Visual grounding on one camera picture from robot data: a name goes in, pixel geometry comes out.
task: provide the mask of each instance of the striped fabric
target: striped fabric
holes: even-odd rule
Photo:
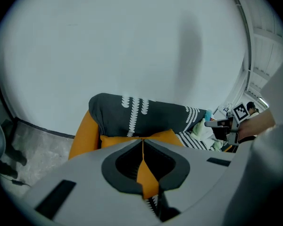
[[[206,145],[202,141],[198,141],[194,138],[190,137],[190,132],[179,132],[176,134],[177,138],[181,141],[181,143],[190,148],[194,149],[200,149],[200,150],[208,150]]]

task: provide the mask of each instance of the person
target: person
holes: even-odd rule
[[[258,113],[258,111],[257,111],[257,108],[256,108],[254,102],[249,101],[249,102],[246,104],[246,108],[247,108],[247,110],[248,110],[249,113],[250,113],[249,119],[252,118],[252,117],[254,117],[254,116],[256,116],[256,115],[259,115],[259,113]]]

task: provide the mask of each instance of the chair leg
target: chair leg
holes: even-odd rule
[[[17,179],[18,177],[18,172],[16,170],[13,170],[11,166],[2,161],[0,161],[0,173],[3,175],[10,176],[14,179]]]

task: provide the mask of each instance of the white wall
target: white wall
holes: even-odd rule
[[[243,65],[239,71],[239,74],[236,78],[236,81],[232,87],[232,90],[228,94],[225,103],[231,103],[235,105],[237,101],[240,99],[241,95],[244,93],[247,83],[247,75],[248,71],[243,70]]]
[[[215,110],[245,49],[233,0],[18,0],[0,82],[19,118],[75,134],[101,92]]]

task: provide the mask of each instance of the black cable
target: black cable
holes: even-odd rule
[[[27,186],[29,186],[29,187],[32,187],[32,186],[30,186],[29,184],[24,183],[24,182],[21,182],[21,181],[18,181],[18,180],[8,179],[7,177],[3,176],[2,174],[0,174],[0,176],[3,177],[3,178],[5,178],[5,179],[8,180],[8,181],[11,181],[12,184],[14,184],[14,185],[18,185],[18,186],[27,185]]]

